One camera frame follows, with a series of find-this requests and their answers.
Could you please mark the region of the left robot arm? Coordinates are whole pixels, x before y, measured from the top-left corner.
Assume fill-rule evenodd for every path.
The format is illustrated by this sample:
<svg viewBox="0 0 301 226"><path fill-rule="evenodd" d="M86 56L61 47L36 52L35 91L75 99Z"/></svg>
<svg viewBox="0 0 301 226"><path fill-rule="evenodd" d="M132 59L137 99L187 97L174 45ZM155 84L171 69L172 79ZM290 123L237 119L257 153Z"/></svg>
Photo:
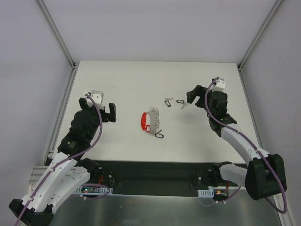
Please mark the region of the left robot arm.
<svg viewBox="0 0 301 226"><path fill-rule="evenodd" d="M86 93L79 99L81 110L75 113L69 132L62 139L51 163L31 190L21 199L13 199L10 210L15 225L48 226L60 206L86 182L99 179L100 166L81 157L99 141L103 123L116 121L116 106L109 103L107 113L99 95Z"/></svg>

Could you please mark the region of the red handled key organizer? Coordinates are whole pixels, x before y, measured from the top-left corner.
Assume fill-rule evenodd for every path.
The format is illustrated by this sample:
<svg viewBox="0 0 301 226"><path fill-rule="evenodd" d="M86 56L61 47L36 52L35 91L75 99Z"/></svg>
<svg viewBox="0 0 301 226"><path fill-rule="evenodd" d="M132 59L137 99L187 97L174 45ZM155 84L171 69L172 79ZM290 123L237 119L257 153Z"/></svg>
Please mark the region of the red handled key organizer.
<svg viewBox="0 0 301 226"><path fill-rule="evenodd" d="M150 125L151 132L146 132L146 125ZM149 111L143 112L141 116L141 128L144 132L154 136L158 132L160 125L159 110L155 107L151 107Z"/></svg>

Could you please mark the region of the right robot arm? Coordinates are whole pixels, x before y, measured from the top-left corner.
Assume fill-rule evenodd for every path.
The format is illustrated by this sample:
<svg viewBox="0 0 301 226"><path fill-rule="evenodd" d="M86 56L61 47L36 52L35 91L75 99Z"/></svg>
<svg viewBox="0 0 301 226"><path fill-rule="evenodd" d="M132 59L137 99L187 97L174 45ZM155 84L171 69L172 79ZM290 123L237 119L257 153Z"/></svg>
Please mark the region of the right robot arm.
<svg viewBox="0 0 301 226"><path fill-rule="evenodd" d="M222 186L227 181L243 186L254 200L283 194L287 190L283 158L258 147L240 129L228 113L228 95L222 91L207 90L197 85L187 92L187 102L207 111L210 128L229 143L245 161L242 168L231 162L217 163L204 180L211 186Z"/></svg>

